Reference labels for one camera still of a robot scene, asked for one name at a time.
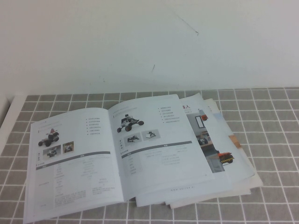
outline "gray square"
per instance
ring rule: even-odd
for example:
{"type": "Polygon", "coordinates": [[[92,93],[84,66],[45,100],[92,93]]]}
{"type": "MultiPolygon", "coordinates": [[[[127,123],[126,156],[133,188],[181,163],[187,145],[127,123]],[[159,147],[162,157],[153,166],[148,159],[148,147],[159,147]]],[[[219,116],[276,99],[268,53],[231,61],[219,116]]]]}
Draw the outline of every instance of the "gray square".
{"type": "Polygon", "coordinates": [[[286,138],[290,144],[298,144],[299,143],[299,133],[285,133],[286,138]]]}
{"type": "Polygon", "coordinates": [[[108,110],[117,104],[118,104],[118,101],[104,101],[103,108],[108,110]]]}
{"type": "Polygon", "coordinates": [[[136,98],[151,97],[152,92],[138,92],[136,98]]]}
{"type": "Polygon", "coordinates": [[[294,110],[299,110],[299,100],[290,100],[290,103],[294,110]]]}
{"type": "Polygon", "coordinates": [[[186,91],[185,95],[186,95],[186,97],[190,97],[190,96],[193,96],[193,95],[195,95],[197,93],[200,93],[200,90],[186,91]]]}
{"type": "Polygon", "coordinates": [[[278,121],[262,121],[265,132],[282,132],[278,121]]]}
{"type": "Polygon", "coordinates": [[[256,110],[253,100],[238,100],[238,105],[241,111],[256,110]]]}
{"type": "Polygon", "coordinates": [[[218,91],[217,90],[211,90],[211,91],[202,91],[202,98],[203,99],[210,99],[218,100],[218,91]]]}
{"type": "Polygon", "coordinates": [[[241,196],[243,203],[263,202],[261,188],[253,188],[250,190],[251,190],[250,195],[241,196]]]}
{"type": "Polygon", "coordinates": [[[275,110],[291,110],[291,105],[287,100],[273,100],[275,110]]]}
{"type": "Polygon", "coordinates": [[[34,111],[36,102],[25,102],[21,111],[34,111]]]}
{"type": "Polygon", "coordinates": [[[121,100],[129,100],[129,99],[135,99],[136,98],[136,93],[135,92],[125,92],[121,93],[121,100]]]}
{"type": "Polygon", "coordinates": [[[165,204],[152,204],[151,219],[172,220],[172,210],[170,209],[170,206],[165,206],[165,204]]]}
{"type": "Polygon", "coordinates": [[[270,99],[268,90],[253,90],[254,99],[270,99]]]}
{"type": "Polygon", "coordinates": [[[170,91],[169,95],[171,94],[177,94],[180,99],[185,98],[185,91],[170,91]]]}
{"type": "Polygon", "coordinates": [[[271,99],[287,99],[284,90],[269,90],[271,99]]]}
{"type": "Polygon", "coordinates": [[[32,115],[31,121],[40,121],[48,118],[50,115],[50,112],[34,112],[32,115]]]}
{"type": "Polygon", "coordinates": [[[235,100],[235,92],[233,90],[220,90],[219,98],[220,100],[235,100]]]}
{"type": "Polygon", "coordinates": [[[268,145],[250,145],[253,157],[271,157],[268,145]]]}
{"type": "Polygon", "coordinates": [[[30,121],[33,112],[20,112],[17,121],[30,121]]]}
{"type": "Polygon", "coordinates": [[[249,144],[266,144],[267,140],[264,133],[246,133],[249,144]]]}
{"type": "Polygon", "coordinates": [[[25,101],[38,101],[39,95],[29,95],[26,97],[25,101]]]}
{"type": "Polygon", "coordinates": [[[278,171],[295,171],[297,170],[293,158],[275,158],[274,159],[278,171]]]}
{"type": "Polygon", "coordinates": [[[12,218],[17,202],[0,202],[0,217],[12,218]]]}
{"type": "Polygon", "coordinates": [[[54,101],[55,95],[41,95],[39,101],[54,101]]]}
{"type": "Polygon", "coordinates": [[[22,185],[26,180],[25,171],[10,171],[6,180],[6,184],[22,185]]]}
{"type": "Polygon", "coordinates": [[[10,133],[7,139],[7,144],[20,144],[24,133],[10,133]]]}
{"type": "Polygon", "coordinates": [[[29,122],[16,121],[12,129],[12,132],[25,132],[28,124],[29,122]]]}
{"type": "Polygon", "coordinates": [[[299,186],[298,172],[280,172],[279,176],[283,186],[299,186]]]}
{"type": "Polygon", "coordinates": [[[0,170],[0,184],[4,184],[8,171],[0,170]]]}
{"type": "Polygon", "coordinates": [[[274,110],[271,100],[257,100],[257,110],[274,110]]]}
{"type": "Polygon", "coordinates": [[[261,120],[277,120],[275,111],[259,111],[261,120]]]}
{"type": "Polygon", "coordinates": [[[111,204],[106,206],[106,219],[126,219],[127,203],[111,204]]]}
{"type": "Polygon", "coordinates": [[[59,216],[59,218],[65,218],[65,219],[80,219],[81,212],[75,212],[64,216],[59,216]]]}
{"type": "Polygon", "coordinates": [[[71,100],[71,94],[67,95],[57,95],[55,101],[70,101],[71,100]]]}
{"type": "Polygon", "coordinates": [[[241,144],[248,144],[245,133],[235,133],[235,136],[241,144]]]}
{"type": "Polygon", "coordinates": [[[239,203],[240,197],[239,196],[231,196],[231,197],[220,197],[218,198],[219,203],[239,203]]]}
{"type": "Polygon", "coordinates": [[[103,105],[102,101],[87,102],[86,108],[91,108],[91,107],[101,108],[102,105],[103,105]]]}
{"type": "Polygon", "coordinates": [[[262,188],[266,203],[285,203],[285,195],[282,188],[262,188]]]}
{"type": "Polygon", "coordinates": [[[244,128],[246,132],[262,132],[263,128],[260,121],[244,121],[244,128]]]}
{"type": "Polygon", "coordinates": [[[270,144],[286,143],[283,133],[266,133],[266,136],[270,144]]]}
{"type": "Polygon", "coordinates": [[[241,121],[227,121],[228,126],[232,132],[244,132],[244,128],[241,121]]]}
{"type": "Polygon", "coordinates": [[[52,111],[49,117],[51,118],[51,117],[57,116],[57,115],[62,114],[62,113],[66,113],[66,112],[63,112],[63,111],[52,111]]]}
{"type": "Polygon", "coordinates": [[[275,165],[272,158],[254,158],[257,171],[275,171],[275,165]]]}
{"type": "Polygon", "coordinates": [[[29,145],[20,145],[17,156],[28,156],[29,145]]]}
{"type": "Polygon", "coordinates": [[[221,109],[223,111],[237,111],[238,105],[235,100],[220,101],[221,109]]]}
{"type": "Polygon", "coordinates": [[[236,90],[237,99],[252,99],[251,90],[236,90]]]}
{"type": "Polygon", "coordinates": [[[292,156],[287,145],[270,145],[270,149],[274,157],[292,156]]]}
{"type": "Polygon", "coordinates": [[[52,111],[68,111],[70,102],[55,102],[52,111]]]}
{"type": "Polygon", "coordinates": [[[271,221],[291,220],[291,215],[286,204],[267,204],[266,207],[271,221]]]}
{"type": "Polygon", "coordinates": [[[244,220],[241,204],[220,204],[222,220],[244,220]]]}
{"type": "Polygon", "coordinates": [[[69,111],[83,109],[86,106],[86,102],[71,102],[69,111]]]}
{"type": "Polygon", "coordinates": [[[149,219],[150,207],[137,207],[136,203],[129,203],[128,219],[149,219]]]}
{"type": "Polygon", "coordinates": [[[293,111],[276,111],[279,120],[296,120],[293,111]]]}
{"type": "Polygon", "coordinates": [[[83,219],[101,219],[104,217],[105,207],[99,207],[95,209],[85,210],[82,213],[83,219]]]}
{"type": "Polygon", "coordinates": [[[198,220],[219,220],[218,204],[197,204],[198,220]]]}
{"type": "Polygon", "coordinates": [[[27,170],[28,158],[16,157],[12,169],[27,170]]]}
{"type": "Polygon", "coordinates": [[[4,186],[0,195],[2,201],[18,201],[23,186],[4,186]]]}
{"type": "Polygon", "coordinates": [[[29,144],[30,133],[25,133],[22,144],[29,144]]]}
{"type": "Polygon", "coordinates": [[[259,120],[256,111],[240,111],[242,120],[259,120]]]}
{"type": "Polygon", "coordinates": [[[286,90],[289,99],[299,99],[299,90],[286,90]]]}
{"type": "Polygon", "coordinates": [[[284,188],[285,196],[289,203],[299,202],[299,188],[284,188]]]}
{"type": "Polygon", "coordinates": [[[243,208],[247,221],[268,220],[264,204],[244,204],[243,208]]]}
{"type": "Polygon", "coordinates": [[[296,221],[298,221],[299,220],[299,204],[290,204],[290,210],[293,215],[293,218],[296,221]]]}
{"type": "Polygon", "coordinates": [[[281,121],[280,123],[285,132],[299,132],[297,121],[281,121]]]}
{"type": "Polygon", "coordinates": [[[173,210],[175,220],[196,220],[195,204],[189,204],[173,210]]]}
{"type": "Polygon", "coordinates": [[[264,186],[281,186],[276,172],[258,172],[264,186]]]}
{"type": "Polygon", "coordinates": [[[293,156],[299,156],[299,145],[290,145],[293,156]]]}
{"type": "Polygon", "coordinates": [[[88,101],[102,101],[104,99],[104,94],[89,94],[88,101]]]}
{"type": "Polygon", "coordinates": [[[17,210],[15,211],[15,218],[23,218],[24,217],[24,202],[19,202],[17,206],[17,210]]]}
{"type": "Polygon", "coordinates": [[[87,101],[88,94],[74,94],[72,101],[87,101]]]}
{"type": "Polygon", "coordinates": [[[15,156],[19,145],[5,145],[1,156],[15,156]]]}
{"type": "Polygon", "coordinates": [[[222,115],[226,121],[241,120],[241,117],[240,117],[240,114],[238,111],[223,111],[222,115]]]}
{"type": "Polygon", "coordinates": [[[156,96],[164,96],[164,95],[168,95],[168,92],[153,92],[153,96],[156,97],[156,96]]]}

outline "booklet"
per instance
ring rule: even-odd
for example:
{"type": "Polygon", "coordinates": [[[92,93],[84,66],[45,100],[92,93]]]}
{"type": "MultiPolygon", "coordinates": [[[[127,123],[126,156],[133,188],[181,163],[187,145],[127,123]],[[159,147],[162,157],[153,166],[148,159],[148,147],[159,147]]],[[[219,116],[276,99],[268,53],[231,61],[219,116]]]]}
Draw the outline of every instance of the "booklet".
{"type": "Polygon", "coordinates": [[[249,161],[247,155],[245,154],[244,150],[242,149],[239,141],[237,140],[234,133],[231,131],[230,127],[226,123],[224,117],[220,113],[218,106],[216,102],[213,99],[207,99],[205,100],[205,103],[208,105],[208,107],[211,109],[213,115],[216,117],[219,126],[223,129],[223,131],[226,133],[227,136],[232,140],[232,142],[235,144],[235,146],[238,148],[239,152],[241,153],[241,156],[246,160],[246,163],[254,170],[255,175],[251,176],[249,178],[246,178],[242,181],[236,182],[233,184],[233,189],[225,192],[220,192],[216,194],[209,194],[204,196],[195,196],[195,197],[189,197],[182,199],[180,201],[176,202],[168,202],[170,204],[170,207],[172,209],[178,208],[181,206],[185,206],[188,204],[196,203],[196,202],[202,202],[205,200],[209,200],[216,197],[229,197],[229,196],[239,196],[239,195],[248,195],[250,194],[251,188],[261,187],[263,186],[263,182],[261,178],[259,177],[257,171],[253,168],[251,162],[249,161]]]}
{"type": "Polygon", "coordinates": [[[214,179],[177,95],[31,125],[24,223],[214,179]]]}
{"type": "Polygon", "coordinates": [[[194,199],[195,196],[215,195],[232,190],[232,184],[255,174],[200,94],[180,101],[199,142],[199,150],[204,153],[214,179],[181,188],[141,194],[136,197],[137,206],[161,202],[170,204],[189,197],[194,199]]]}

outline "book page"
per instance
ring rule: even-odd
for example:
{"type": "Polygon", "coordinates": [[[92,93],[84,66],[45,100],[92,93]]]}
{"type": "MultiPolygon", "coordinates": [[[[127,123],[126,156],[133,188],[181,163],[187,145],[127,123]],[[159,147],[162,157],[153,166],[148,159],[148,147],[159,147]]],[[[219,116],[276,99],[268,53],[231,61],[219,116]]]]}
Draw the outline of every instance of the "book page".
{"type": "Polygon", "coordinates": [[[24,223],[123,201],[108,111],[31,125],[24,223]]]}
{"type": "Polygon", "coordinates": [[[125,199],[213,179],[177,95],[125,101],[109,115],[125,199]]]}

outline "gray checkered tablecloth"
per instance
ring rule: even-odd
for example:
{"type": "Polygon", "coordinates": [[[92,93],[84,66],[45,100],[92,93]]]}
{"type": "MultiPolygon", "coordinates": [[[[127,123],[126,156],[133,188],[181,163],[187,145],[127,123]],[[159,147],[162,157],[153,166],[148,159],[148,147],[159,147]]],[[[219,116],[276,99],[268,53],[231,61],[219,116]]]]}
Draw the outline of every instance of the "gray checkered tablecloth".
{"type": "Polygon", "coordinates": [[[0,224],[22,224],[30,124],[66,111],[128,99],[201,92],[213,98],[258,170],[264,187],[171,210],[134,200],[39,224],[299,224],[299,88],[28,96],[0,156],[0,224]]]}

